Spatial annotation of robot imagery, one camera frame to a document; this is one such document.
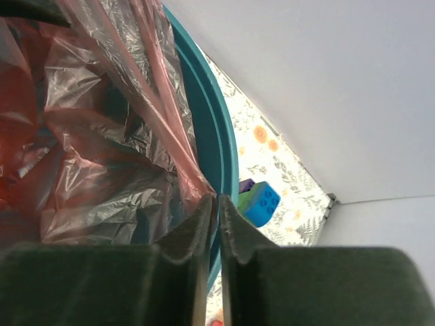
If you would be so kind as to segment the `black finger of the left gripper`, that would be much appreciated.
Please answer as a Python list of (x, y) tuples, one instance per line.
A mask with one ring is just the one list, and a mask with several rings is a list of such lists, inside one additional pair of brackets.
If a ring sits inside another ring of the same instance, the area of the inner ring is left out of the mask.
[(70, 27), (53, 0), (0, 0), (1, 17), (24, 18), (56, 26)]

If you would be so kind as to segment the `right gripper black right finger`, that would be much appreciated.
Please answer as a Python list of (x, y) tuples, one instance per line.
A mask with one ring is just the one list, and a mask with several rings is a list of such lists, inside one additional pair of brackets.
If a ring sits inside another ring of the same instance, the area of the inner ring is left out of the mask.
[(280, 247), (219, 199), (225, 325), (433, 325), (413, 261), (391, 247)]

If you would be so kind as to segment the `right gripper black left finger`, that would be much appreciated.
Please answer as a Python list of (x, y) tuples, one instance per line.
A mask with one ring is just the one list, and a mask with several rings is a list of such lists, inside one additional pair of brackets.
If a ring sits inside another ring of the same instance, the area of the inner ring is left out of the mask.
[(22, 244), (1, 258), (2, 325), (204, 325), (213, 198), (148, 245)]

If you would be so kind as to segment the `red plastic trash bag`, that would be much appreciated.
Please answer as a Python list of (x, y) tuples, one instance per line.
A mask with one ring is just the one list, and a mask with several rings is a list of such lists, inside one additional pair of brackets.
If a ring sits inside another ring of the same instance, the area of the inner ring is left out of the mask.
[(55, 3), (70, 27), (1, 17), (1, 231), (158, 240), (214, 195), (171, 23), (159, 1)]

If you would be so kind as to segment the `teal plastic trash bin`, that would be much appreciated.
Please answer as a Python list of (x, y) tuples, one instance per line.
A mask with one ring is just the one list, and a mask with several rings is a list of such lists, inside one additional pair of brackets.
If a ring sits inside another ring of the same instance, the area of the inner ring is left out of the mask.
[(198, 163), (218, 196), (239, 199), (239, 162), (234, 129), (224, 95), (208, 62), (191, 36), (164, 8), (172, 25), (190, 106)]

